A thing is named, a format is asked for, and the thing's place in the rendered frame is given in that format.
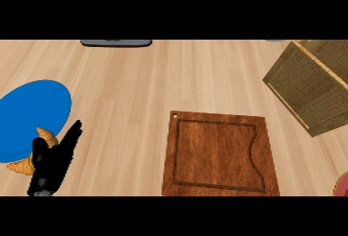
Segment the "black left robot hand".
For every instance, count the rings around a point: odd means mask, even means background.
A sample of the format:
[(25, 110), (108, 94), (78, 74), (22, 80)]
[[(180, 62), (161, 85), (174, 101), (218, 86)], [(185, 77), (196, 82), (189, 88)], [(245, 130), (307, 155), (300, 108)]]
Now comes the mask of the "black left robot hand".
[(30, 196), (42, 190), (52, 194), (59, 191), (81, 133), (81, 121), (75, 121), (55, 147), (49, 147), (40, 137), (33, 140), (34, 174), (27, 190)]

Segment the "brown wooden cutting board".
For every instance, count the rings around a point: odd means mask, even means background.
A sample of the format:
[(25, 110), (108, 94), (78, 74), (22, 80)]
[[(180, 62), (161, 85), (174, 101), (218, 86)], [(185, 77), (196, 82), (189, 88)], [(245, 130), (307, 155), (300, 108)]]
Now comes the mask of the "brown wooden cutting board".
[(280, 194), (263, 117), (170, 113), (162, 194)]

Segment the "brown wicker basket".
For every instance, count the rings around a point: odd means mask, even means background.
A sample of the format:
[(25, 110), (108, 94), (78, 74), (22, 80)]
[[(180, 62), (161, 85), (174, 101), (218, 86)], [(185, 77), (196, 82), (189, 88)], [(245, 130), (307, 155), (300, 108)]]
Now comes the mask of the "brown wicker basket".
[(311, 136), (348, 124), (348, 40), (292, 41), (264, 83)]

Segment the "golden brown croissant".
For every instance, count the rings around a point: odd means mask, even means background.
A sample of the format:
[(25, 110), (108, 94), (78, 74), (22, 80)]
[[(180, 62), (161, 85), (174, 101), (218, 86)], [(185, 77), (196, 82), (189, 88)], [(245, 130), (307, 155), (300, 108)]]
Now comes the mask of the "golden brown croissant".
[[(37, 128), (39, 136), (44, 139), (47, 146), (52, 148), (59, 144), (59, 140), (55, 134), (44, 128)], [(34, 173), (33, 156), (28, 156), (24, 160), (16, 161), (8, 165), (8, 169), (24, 175)]]

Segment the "blue round plate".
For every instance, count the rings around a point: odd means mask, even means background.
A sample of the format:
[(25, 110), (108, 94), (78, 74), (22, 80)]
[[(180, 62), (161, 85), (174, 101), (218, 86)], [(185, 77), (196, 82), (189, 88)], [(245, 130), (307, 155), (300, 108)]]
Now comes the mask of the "blue round plate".
[(25, 83), (0, 99), (0, 163), (28, 156), (39, 127), (59, 134), (71, 106), (68, 88), (47, 79)]

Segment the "dark grey flat appliance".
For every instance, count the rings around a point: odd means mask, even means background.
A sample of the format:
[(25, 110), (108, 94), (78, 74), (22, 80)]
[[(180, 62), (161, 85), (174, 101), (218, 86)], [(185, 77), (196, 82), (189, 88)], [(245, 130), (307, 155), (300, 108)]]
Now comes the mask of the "dark grey flat appliance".
[(152, 40), (80, 40), (90, 47), (148, 47)]

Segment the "red round object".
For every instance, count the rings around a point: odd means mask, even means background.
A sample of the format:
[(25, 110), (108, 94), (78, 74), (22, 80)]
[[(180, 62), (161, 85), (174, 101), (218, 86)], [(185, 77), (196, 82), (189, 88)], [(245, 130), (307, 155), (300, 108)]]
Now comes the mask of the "red round object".
[(341, 177), (336, 181), (333, 195), (335, 196), (348, 196), (348, 172), (345, 172), (341, 175)]

